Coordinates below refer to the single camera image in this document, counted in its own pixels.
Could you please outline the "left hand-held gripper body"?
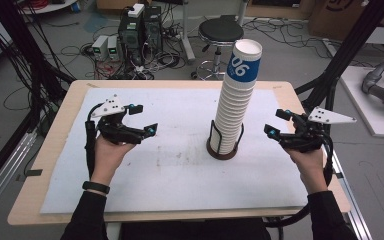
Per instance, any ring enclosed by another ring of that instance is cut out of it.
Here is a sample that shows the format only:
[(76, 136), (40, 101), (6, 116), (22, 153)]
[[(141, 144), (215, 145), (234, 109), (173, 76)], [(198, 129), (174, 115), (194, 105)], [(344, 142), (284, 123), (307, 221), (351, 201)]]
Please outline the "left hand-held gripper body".
[(115, 144), (140, 144), (146, 138), (144, 128), (132, 128), (123, 123), (123, 118), (129, 115), (125, 106), (117, 94), (95, 105), (90, 110), (90, 128), (99, 131), (106, 140)]

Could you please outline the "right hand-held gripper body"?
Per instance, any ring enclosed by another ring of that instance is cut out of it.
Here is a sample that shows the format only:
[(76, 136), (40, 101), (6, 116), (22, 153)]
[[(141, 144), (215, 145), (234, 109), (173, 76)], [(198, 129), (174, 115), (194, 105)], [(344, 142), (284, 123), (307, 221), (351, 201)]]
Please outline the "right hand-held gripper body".
[(355, 123), (357, 119), (315, 107), (309, 115), (294, 113), (291, 121), (294, 123), (295, 132), (280, 133), (279, 144), (283, 148), (305, 153), (319, 149), (324, 143), (326, 140), (324, 125)]

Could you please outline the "black frame post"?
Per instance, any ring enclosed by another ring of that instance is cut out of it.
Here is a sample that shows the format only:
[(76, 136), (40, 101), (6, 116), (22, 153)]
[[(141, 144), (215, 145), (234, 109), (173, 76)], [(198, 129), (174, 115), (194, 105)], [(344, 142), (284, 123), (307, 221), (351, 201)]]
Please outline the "black frame post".
[(333, 109), (336, 85), (341, 75), (383, 18), (384, 0), (369, 0), (365, 10), (323, 73), (295, 89), (297, 95), (311, 90), (308, 98), (301, 102), (305, 111), (312, 111), (322, 102), (325, 102), (326, 109)]

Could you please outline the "person's left hand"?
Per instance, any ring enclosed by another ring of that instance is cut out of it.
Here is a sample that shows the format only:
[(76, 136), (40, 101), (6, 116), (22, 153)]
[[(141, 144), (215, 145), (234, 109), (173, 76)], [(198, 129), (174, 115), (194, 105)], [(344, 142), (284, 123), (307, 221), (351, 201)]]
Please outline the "person's left hand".
[(95, 167), (90, 180), (109, 186), (125, 155), (134, 147), (129, 143), (114, 144), (99, 136), (95, 143)]

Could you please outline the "person's right hand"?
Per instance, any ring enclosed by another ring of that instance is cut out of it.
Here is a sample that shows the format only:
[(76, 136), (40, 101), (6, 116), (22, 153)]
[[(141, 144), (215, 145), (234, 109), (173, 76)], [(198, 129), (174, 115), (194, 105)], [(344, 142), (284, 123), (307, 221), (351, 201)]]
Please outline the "person's right hand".
[(301, 153), (293, 149), (286, 149), (286, 153), (296, 164), (300, 172), (301, 181), (308, 194), (328, 190), (323, 174), (323, 152), (321, 149), (306, 153)]

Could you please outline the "white box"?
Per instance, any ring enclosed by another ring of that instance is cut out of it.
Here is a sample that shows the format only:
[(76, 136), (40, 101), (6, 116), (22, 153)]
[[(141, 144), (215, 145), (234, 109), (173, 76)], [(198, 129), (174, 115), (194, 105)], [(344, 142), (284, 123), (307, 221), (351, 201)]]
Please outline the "white box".
[(145, 5), (140, 3), (135, 3), (133, 7), (128, 11), (128, 16), (133, 18), (138, 18), (141, 13), (144, 11)]

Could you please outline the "black computer tower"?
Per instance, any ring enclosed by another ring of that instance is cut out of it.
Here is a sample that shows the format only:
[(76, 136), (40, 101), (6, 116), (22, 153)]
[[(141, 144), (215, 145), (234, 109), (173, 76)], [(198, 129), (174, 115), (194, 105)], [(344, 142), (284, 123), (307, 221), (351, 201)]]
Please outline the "black computer tower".
[(146, 6), (144, 11), (146, 42), (154, 53), (163, 50), (161, 13), (160, 6)]
[(124, 14), (118, 28), (126, 62), (141, 66), (144, 63), (142, 47), (145, 41), (142, 16), (130, 17)]

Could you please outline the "wooden table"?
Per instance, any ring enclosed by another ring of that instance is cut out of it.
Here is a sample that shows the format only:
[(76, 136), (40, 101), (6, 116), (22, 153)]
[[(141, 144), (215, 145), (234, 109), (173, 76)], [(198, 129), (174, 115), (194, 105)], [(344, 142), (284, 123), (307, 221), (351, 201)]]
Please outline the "wooden table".
[[(71, 127), (82, 106), (85, 94), (94, 88), (175, 88), (175, 89), (218, 89), (219, 81), (103, 81), (78, 80), (74, 82), (63, 100), (56, 118), (33, 164), (34, 169), (43, 169), (41, 176), (27, 177), (24, 185), (8, 216), (11, 225), (39, 225), (66, 223), (70, 213), (49, 213), (41, 211), (50, 180), (57, 160), (65, 146)], [(278, 101), (278, 108), (301, 112), (299, 100), (288, 82), (257, 82), (254, 90), (271, 90)], [(292, 215), (302, 207), (275, 207), (251, 209), (188, 210), (156, 212), (109, 212), (105, 210), (108, 222), (152, 221), (152, 220), (188, 220), (210, 218), (233, 218), (251, 216), (285, 216)]]

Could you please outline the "aluminium rail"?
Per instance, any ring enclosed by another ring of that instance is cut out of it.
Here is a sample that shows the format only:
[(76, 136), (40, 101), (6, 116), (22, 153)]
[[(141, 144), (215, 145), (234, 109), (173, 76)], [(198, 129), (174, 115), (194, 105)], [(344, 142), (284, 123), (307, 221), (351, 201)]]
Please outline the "aluminium rail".
[(332, 166), (334, 172), (340, 172), (344, 176), (344, 178), (338, 179), (333, 174), (332, 183), (329, 188), (335, 194), (338, 206), (345, 217), (347, 225), (356, 234), (358, 240), (373, 240), (336, 153), (333, 153)]
[(0, 169), (0, 195), (19, 169), (36, 139), (36, 132), (26, 133), (10, 151), (10, 154), (4, 158), (4, 164)]

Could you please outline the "black round stool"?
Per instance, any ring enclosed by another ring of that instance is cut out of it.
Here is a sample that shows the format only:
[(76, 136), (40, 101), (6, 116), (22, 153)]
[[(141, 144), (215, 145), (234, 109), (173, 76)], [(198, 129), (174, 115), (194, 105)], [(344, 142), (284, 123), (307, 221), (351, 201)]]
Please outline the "black round stool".
[(216, 50), (212, 60), (203, 61), (191, 73), (193, 79), (216, 79), (224, 76), (221, 71), (221, 49), (231, 47), (237, 40), (244, 36), (243, 28), (237, 23), (234, 15), (222, 15), (219, 18), (209, 19), (202, 22), (198, 27), (198, 36), (205, 43), (202, 51), (205, 52), (210, 46)]

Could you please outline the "white floor board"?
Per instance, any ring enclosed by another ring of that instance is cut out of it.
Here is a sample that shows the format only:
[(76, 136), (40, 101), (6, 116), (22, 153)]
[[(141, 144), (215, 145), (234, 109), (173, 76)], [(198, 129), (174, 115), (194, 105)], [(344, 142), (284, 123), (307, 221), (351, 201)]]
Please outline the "white floor board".
[(372, 67), (349, 66), (341, 76), (341, 83), (370, 133), (375, 137), (384, 137), (384, 104), (379, 98), (361, 90), (363, 79), (372, 70)]

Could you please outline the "stack of white paper cups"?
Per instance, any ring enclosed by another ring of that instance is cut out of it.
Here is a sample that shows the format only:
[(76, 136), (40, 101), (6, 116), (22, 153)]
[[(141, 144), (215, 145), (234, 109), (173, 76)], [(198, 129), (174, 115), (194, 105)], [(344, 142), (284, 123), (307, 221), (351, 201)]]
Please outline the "stack of white paper cups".
[(232, 50), (219, 96), (215, 123), (224, 133), (236, 135), (243, 124), (259, 71), (262, 45), (238, 40)]

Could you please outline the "cardboard box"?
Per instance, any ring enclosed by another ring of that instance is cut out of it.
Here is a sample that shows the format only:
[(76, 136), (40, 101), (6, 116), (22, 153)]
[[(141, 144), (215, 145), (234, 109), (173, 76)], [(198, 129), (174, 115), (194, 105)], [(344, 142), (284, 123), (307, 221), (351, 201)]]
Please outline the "cardboard box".
[(364, 9), (363, 0), (316, 0), (308, 21), (309, 34), (344, 40)]

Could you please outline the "black wristband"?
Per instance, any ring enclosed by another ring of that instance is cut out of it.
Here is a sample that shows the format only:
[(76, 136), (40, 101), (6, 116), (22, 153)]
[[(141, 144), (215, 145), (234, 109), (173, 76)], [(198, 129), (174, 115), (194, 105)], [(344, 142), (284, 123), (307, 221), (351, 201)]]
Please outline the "black wristband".
[(82, 184), (82, 189), (83, 190), (94, 190), (94, 191), (98, 191), (98, 192), (101, 192), (101, 193), (104, 193), (104, 194), (108, 194), (109, 191), (110, 191), (110, 187), (109, 186), (103, 185), (103, 184), (100, 184), (100, 183), (91, 182), (91, 181), (85, 181)]

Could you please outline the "grey power supply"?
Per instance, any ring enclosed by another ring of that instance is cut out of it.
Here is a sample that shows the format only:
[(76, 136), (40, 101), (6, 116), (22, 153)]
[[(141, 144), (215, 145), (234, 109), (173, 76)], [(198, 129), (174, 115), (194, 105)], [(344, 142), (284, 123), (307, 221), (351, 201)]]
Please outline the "grey power supply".
[(120, 60), (119, 44), (118, 44), (118, 38), (116, 36), (108, 37), (107, 49), (108, 49), (108, 54), (111, 61)]
[(108, 57), (108, 37), (99, 36), (92, 44), (92, 50), (97, 61), (104, 61)]

